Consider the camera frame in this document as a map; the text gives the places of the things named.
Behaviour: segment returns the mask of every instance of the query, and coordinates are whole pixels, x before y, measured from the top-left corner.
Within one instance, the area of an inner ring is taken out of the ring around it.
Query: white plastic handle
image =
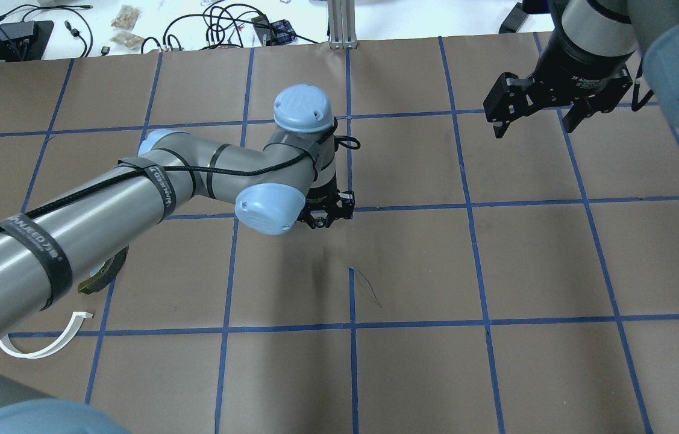
[[[48,355],[61,351],[61,348],[70,343],[72,338],[80,331],[85,318],[93,318],[93,314],[88,312],[72,312],[72,318],[69,320],[69,324],[66,325],[66,329],[61,333],[61,336],[58,336],[52,344],[39,351],[34,351],[33,353],[20,352],[19,349],[13,346],[9,336],[4,336],[4,338],[0,339],[0,348],[12,357],[31,359],[48,357]]]

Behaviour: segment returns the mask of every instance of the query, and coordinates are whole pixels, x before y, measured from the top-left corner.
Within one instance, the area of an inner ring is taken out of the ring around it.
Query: plastic bag
[[[141,11],[133,6],[122,5],[119,9],[119,14],[111,22],[111,27],[121,28],[122,30],[133,30],[136,27]]]
[[[144,38],[138,35],[133,35],[133,33],[122,30],[117,32],[117,34],[111,37],[110,41],[117,42],[120,45],[124,45],[130,49],[141,46],[144,42]]]

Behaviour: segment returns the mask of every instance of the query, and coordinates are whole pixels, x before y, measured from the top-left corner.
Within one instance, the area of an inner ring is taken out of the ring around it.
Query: cable connector
[[[69,24],[69,21],[64,21],[63,24],[66,26],[66,29],[69,30],[69,33],[72,34],[75,38],[80,36],[80,31],[77,30],[76,28],[72,28],[72,25]]]

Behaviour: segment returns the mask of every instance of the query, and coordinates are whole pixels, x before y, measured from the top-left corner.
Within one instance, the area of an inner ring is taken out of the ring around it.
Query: velcro strap
[[[150,159],[144,159],[144,157],[119,160],[119,166],[141,169],[147,178],[152,181],[152,184],[157,188],[157,192],[160,193],[160,197],[163,200],[163,220],[168,215],[174,213],[176,209],[176,190],[174,190],[174,185],[171,184],[168,173],[166,173],[163,166]]]
[[[50,281],[47,309],[56,299],[63,297],[72,287],[72,266],[61,245],[47,231],[26,214],[17,214],[0,222],[4,233],[23,244],[39,261]]]

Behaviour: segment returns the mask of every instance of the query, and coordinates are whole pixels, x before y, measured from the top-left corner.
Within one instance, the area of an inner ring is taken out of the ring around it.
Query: grid
[[[540,52],[540,40],[537,34],[534,34],[535,43],[537,44],[538,52]],[[635,201],[679,201],[679,195],[676,196],[656,196],[646,198],[636,197],[616,197],[616,198],[589,198],[584,186],[583,179],[578,167],[578,160],[576,159],[573,146],[569,135],[563,129],[562,124],[562,110],[551,109],[556,112],[559,123],[562,126],[562,135],[567,145],[568,154],[571,160],[572,170],[577,179],[578,189],[581,198],[568,198],[567,200],[526,200],[526,201],[491,201],[490,203],[475,203],[471,200],[471,190],[469,189],[469,182],[466,176],[466,165],[463,160],[462,138],[460,134],[460,126],[458,125],[458,115],[465,115],[466,113],[483,113],[480,109],[472,110],[458,110],[455,104],[455,94],[452,88],[452,77],[449,69],[449,60],[447,59],[446,50],[442,38],[438,38],[441,59],[443,61],[443,73],[446,78],[446,86],[449,94],[450,110],[428,111],[428,112],[406,112],[406,113],[364,113],[363,115],[356,115],[351,108],[351,59],[352,51],[345,51],[345,85],[347,106],[346,113],[337,116],[339,119],[346,120],[347,135],[352,135],[351,124],[353,120],[370,119],[370,118],[419,118],[420,116],[451,116],[453,134],[455,143],[457,144],[457,158],[460,165],[460,179],[463,189],[464,202],[463,203],[443,203],[435,205],[414,205],[414,206],[378,206],[378,207],[360,207],[356,208],[358,213],[366,212],[398,212],[398,211],[414,211],[427,209],[464,209],[466,211],[467,222],[469,226],[469,235],[471,236],[472,255],[474,256],[474,266],[478,280],[478,289],[480,296],[480,319],[464,319],[463,321],[456,321],[455,319],[448,319],[447,321],[395,321],[395,322],[359,322],[356,321],[356,291],[355,291],[355,273],[354,269],[348,270],[348,293],[349,293],[349,321],[337,322],[329,324],[306,324],[306,325],[287,325],[287,326],[243,326],[232,327],[230,324],[231,306],[233,302],[233,283],[235,260],[237,253],[237,239],[239,224],[234,215],[228,213],[219,213],[214,215],[194,214],[194,215],[173,215],[169,219],[232,219],[234,220],[233,229],[231,233],[231,250],[229,252],[229,270],[227,274],[227,291],[226,302],[224,304],[224,323],[222,327],[197,327],[197,328],[169,328],[169,329],[135,329],[135,330],[111,330],[107,327],[108,313],[110,312],[111,298],[116,290],[116,280],[108,286],[108,293],[105,299],[105,308],[102,313],[102,321],[99,330],[82,330],[78,333],[81,337],[96,338],[96,349],[93,355],[92,366],[89,374],[89,382],[86,391],[85,402],[91,401],[92,392],[96,386],[96,372],[98,369],[99,357],[102,351],[102,344],[107,337],[111,336],[136,336],[136,335],[200,335],[201,333],[212,333],[212,335],[221,336],[221,356],[219,360],[218,380],[216,387],[216,406],[214,410],[215,432],[220,432],[221,426],[221,409],[224,404],[224,385],[225,373],[227,363],[227,342],[229,335],[234,333],[276,333],[276,332],[309,332],[309,330],[349,330],[350,332],[350,360],[351,360],[351,412],[352,412],[352,431],[358,433],[361,431],[361,420],[358,411],[358,346],[357,346],[357,331],[363,329],[376,328],[414,328],[414,327],[483,327],[485,329],[486,351],[488,355],[490,382],[493,393],[493,404],[496,412],[496,423],[499,432],[505,432],[504,408],[502,407],[501,387],[499,387],[499,374],[496,367],[495,348],[493,343],[493,326],[501,325],[530,325],[530,324],[588,324],[588,323],[610,323],[615,324],[620,335],[621,346],[625,355],[625,363],[630,374],[631,385],[636,394],[637,405],[639,406],[640,417],[645,432],[653,432],[651,425],[652,421],[648,416],[648,410],[645,407],[645,399],[642,395],[642,385],[640,385],[637,377],[636,368],[634,367],[634,360],[631,355],[631,348],[628,345],[624,324],[628,322],[637,321],[679,321],[679,313],[661,313],[661,314],[621,314],[615,292],[612,286],[612,280],[609,269],[607,269],[607,261],[604,257],[598,228],[595,218],[592,214],[590,206],[592,204],[608,204],[608,203],[634,203]],[[209,127],[209,126],[240,126],[241,129],[241,143],[245,144],[246,132],[248,126],[251,124],[269,124],[273,120],[258,120],[253,121],[248,119],[249,102],[251,99],[251,81],[254,70],[254,52],[252,49],[248,58],[248,69],[246,70],[246,86],[245,86],[245,105],[243,105],[243,116],[241,121],[221,121],[221,122],[202,122],[202,123],[188,123],[188,124],[150,124],[149,118],[152,112],[152,105],[155,101],[155,91],[157,91],[158,78],[160,77],[160,69],[163,61],[163,54],[160,53],[157,57],[157,68],[155,69],[154,82],[149,96],[149,105],[146,111],[146,117],[141,125],[130,125],[123,127],[102,127],[102,128],[85,128],[85,129],[67,129],[56,130],[55,119],[58,116],[59,107],[64,98],[69,77],[72,75],[72,69],[75,66],[75,60],[69,61],[66,76],[64,77],[63,85],[61,87],[58,100],[55,104],[50,124],[46,131],[29,131],[29,132],[15,132],[15,133],[0,133],[0,137],[17,137],[17,136],[40,136],[44,137],[42,148],[39,152],[39,157],[34,165],[33,176],[28,185],[28,190],[23,199],[22,212],[28,207],[29,198],[33,191],[39,169],[42,165],[43,156],[47,148],[48,141],[52,136],[58,134],[78,134],[90,132],[105,132],[105,131],[140,131],[143,140],[146,132],[150,128],[183,128],[183,127]],[[626,107],[627,104],[621,104],[621,107]],[[672,134],[678,145],[679,150],[679,134],[672,127]],[[347,151],[347,179],[348,186],[352,189],[353,179],[353,156],[350,151]],[[565,316],[564,318],[492,318],[490,315],[490,306],[486,299],[486,291],[484,287],[483,269],[481,263],[480,244],[477,239],[476,219],[474,217],[474,210],[481,208],[496,208],[496,207],[516,207],[516,206],[551,206],[551,205],[581,205],[584,207],[590,232],[593,237],[593,244],[595,244],[596,252],[598,254],[601,272],[604,277],[604,282],[609,293],[609,300],[612,305],[612,315],[606,316]],[[12,338],[49,338],[60,335],[60,332],[19,332],[11,333]]]

